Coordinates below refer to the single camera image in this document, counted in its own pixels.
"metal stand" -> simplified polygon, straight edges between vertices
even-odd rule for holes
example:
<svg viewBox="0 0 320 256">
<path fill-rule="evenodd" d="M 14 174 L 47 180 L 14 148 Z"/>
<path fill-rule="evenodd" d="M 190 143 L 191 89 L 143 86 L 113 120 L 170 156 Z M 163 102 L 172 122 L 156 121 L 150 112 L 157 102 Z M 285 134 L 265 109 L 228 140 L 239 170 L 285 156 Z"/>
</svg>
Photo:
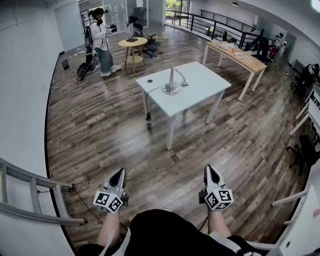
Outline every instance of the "metal stand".
<svg viewBox="0 0 320 256">
<path fill-rule="evenodd" d="M 2 202 L 0 202 L 0 212 L 33 220 L 39 222 L 46 222 L 52 224 L 59 224 L 62 226 L 78 226 L 86 223 L 87 220 L 82 218 L 72 218 L 69 216 L 65 202 L 63 199 L 62 191 L 69 191 L 73 188 L 72 184 L 59 183 L 50 178 L 42 177 L 32 172 L 21 169 L 9 162 L 0 158 L 0 172 L 2 183 Z M 33 211 L 22 210 L 9 205 L 8 192 L 7 192 L 7 175 L 14 177 L 23 182 L 29 183 Z M 60 217 L 42 214 L 37 186 L 52 189 L 54 199 L 59 211 Z"/>
</svg>

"ceiling light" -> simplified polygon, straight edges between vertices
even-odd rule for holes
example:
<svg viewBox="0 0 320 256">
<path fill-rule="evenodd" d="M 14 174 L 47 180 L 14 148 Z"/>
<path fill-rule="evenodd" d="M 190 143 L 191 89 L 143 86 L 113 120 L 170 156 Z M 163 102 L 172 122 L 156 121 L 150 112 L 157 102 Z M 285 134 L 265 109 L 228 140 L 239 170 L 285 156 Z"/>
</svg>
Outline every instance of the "ceiling light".
<svg viewBox="0 0 320 256">
<path fill-rule="evenodd" d="M 320 13 L 320 0 L 311 0 L 312 7 Z"/>
</svg>

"white sneakers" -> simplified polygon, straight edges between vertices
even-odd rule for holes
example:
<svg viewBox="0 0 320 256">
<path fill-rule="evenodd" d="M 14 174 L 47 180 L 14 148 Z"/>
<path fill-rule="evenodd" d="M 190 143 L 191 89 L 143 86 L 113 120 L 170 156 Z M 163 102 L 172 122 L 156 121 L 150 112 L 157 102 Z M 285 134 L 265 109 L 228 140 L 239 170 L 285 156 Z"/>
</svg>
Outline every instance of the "white sneakers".
<svg viewBox="0 0 320 256">
<path fill-rule="evenodd" d="M 119 69 L 121 69 L 121 65 L 113 65 L 113 66 L 111 67 L 111 72 L 114 73 L 114 72 L 116 72 L 116 71 L 119 70 Z M 104 72 L 101 72 L 101 71 L 100 71 L 100 77 L 102 77 L 102 78 L 108 77 L 108 76 L 111 75 L 111 72 L 109 71 L 109 72 L 107 72 L 107 73 L 104 73 Z"/>
<path fill-rule="evenodd" d="M 110 75 L 111 75 L 111 72 L 110 72 L 110 71 L 107 72 L 107 73 L 104 73 L 104 72 L 101 72 L 101 71 L 100 71 L 100 77 L 102 77 L 102 78 L 108 77 L 108 76 L 110 76 Z"/>
<path fill-rule="evenodd" d="M 121 65 L 113 65 L 111 67 L 111 72 L 114 73 L 116 72 L 117 70 L 121 69 Z"/>
</svg>

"black shorts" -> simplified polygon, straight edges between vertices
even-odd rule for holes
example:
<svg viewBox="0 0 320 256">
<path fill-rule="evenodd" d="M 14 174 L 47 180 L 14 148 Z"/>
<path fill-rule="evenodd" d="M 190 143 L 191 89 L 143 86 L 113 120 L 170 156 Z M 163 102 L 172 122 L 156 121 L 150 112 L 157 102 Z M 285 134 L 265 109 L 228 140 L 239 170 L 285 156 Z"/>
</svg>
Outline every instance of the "black shorts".
<svg viewBox="0 0 320 256">
<path fill-rule="evenodd" d="M 179 215 L 165 210 L 154 209 L 137 214 L 130 224 L 130 231 L 131 237 L 125 256 L 236 255 L 210 236 L 199 232 Z M 239 236 L 228 239 L 244 251 L 254 251 L 254 248 Z M 119 247 L 120 244 L 109 248 L 105 256 L 113 255 Z M 77 256 L 99 256 L 103 249 L 97 244 L 86 244 L 79 248 Z"/>
</svg>

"jeans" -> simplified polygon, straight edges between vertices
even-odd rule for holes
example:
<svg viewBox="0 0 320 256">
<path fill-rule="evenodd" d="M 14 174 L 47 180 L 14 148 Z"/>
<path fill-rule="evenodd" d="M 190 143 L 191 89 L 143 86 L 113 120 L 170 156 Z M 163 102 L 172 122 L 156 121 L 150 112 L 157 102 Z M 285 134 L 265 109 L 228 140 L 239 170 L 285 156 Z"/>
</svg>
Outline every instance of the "jeans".
<svg viewBox="0 0 320 256">
<path fill-rule="evenodd" d="M 111 55 L 110 50 L 96 49 L 95 51 L 98 54 L 101 72 L 111 72 L 111 67 L 114 65 L 114 59 Z"/>
</svg>

